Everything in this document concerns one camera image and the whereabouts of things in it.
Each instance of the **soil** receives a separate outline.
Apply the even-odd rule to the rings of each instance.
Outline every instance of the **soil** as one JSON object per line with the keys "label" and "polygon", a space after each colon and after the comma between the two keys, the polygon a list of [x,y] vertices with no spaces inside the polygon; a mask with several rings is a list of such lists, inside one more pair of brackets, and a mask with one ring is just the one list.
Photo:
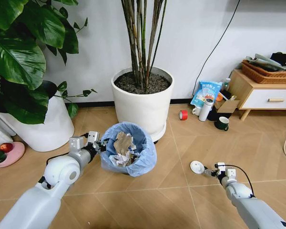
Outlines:
{"label": "soil", "polygon": [[171,85],[171,83],[163,76],[151,73],[149,76],[148,88],[146,92],[144,89],[142,90],[141,87],[137,87],[135,85],[132,72],[119,76],[114,81],[114,84],[123,91],[133,94],[153,94],[164,91]]}

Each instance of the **wicker basket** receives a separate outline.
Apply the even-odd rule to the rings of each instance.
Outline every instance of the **wicker basket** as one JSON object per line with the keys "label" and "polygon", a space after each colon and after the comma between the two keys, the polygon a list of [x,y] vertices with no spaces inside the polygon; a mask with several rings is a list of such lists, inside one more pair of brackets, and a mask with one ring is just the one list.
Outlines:
{"label": "wicker basket", "polygon": [[[267,72],[264,69],[256,67],[245,60],[243,60],[242,66],[243,66],[243,73],[257,83],[269,83],[269,84],[285,84],[286,83],[286,76],[284,76],[286,72],[273,72],[273,73]],[[262,75],[260,72],[256,70],[256,68],[258,68],[259,71],[268,73],[269,76]]]}

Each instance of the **red tape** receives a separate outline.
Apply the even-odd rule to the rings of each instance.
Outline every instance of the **red tape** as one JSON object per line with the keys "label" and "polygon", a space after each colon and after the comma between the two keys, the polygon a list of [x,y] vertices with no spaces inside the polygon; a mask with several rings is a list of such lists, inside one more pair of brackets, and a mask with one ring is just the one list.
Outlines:
{"label": "red tape", "polygon": [[180,120],[186,120],[187,119],[187,111],[186,110],[182,110],[179,112],[179,118]]}

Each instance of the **white wall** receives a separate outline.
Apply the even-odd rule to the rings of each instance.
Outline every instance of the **white wall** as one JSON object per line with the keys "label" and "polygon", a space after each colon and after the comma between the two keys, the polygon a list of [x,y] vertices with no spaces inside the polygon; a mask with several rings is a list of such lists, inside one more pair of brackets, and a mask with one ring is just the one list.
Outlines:
{"label": "white wall", "polygon": [[[151,19],[153,1],[149,0]],[[202,64],[226,28],[237,0],[168,0],[155,66],[175,77],[173,98],[191,98]],[[68,82],[69,94],[94,88],[97,94],[74,102],[112,101],[110,79],[131,65],[129,41],[119,0],[81,0],[66,7],[69,20],[88,27],[78,33],[79,54],[61,57],[45,50],[45,79]],[[286,0],[241,0],[222,41],[204,67],[200,79],[228,77],[247,55],[286,52]]]}

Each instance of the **wooden floor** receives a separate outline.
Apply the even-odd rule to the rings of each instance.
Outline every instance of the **wooden floor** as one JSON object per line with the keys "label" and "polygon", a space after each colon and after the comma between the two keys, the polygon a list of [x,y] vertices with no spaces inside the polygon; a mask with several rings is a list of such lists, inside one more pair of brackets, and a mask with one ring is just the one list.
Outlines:
{"label": "wooden floor", "polygon": [[[282,151],[286,111],[252,111],[244,122],[236,112],[224,132],[192,114],[180,121],[178,114],[183,109],[190,111],[186,104],[170,106],[166,133],[156,144],[157,165],[150,173],[133,178],[108,172],[96,156],[63,197],[51,228],[246,228],[218,181],[191,172],[192,160],[208,167],[220,161],[242,167],[253,182],[255,195],[286,220],[286,157]],[[82,108],[73,121],[75,135],[91,130],[103,134],[117,118],[113,107]],[[0,169],[0,220],[36,184],[46,159],[67,151],[67,145],[48,153],[28,147],[20,161]],[[237,179],[246,182],[237,172]]]}

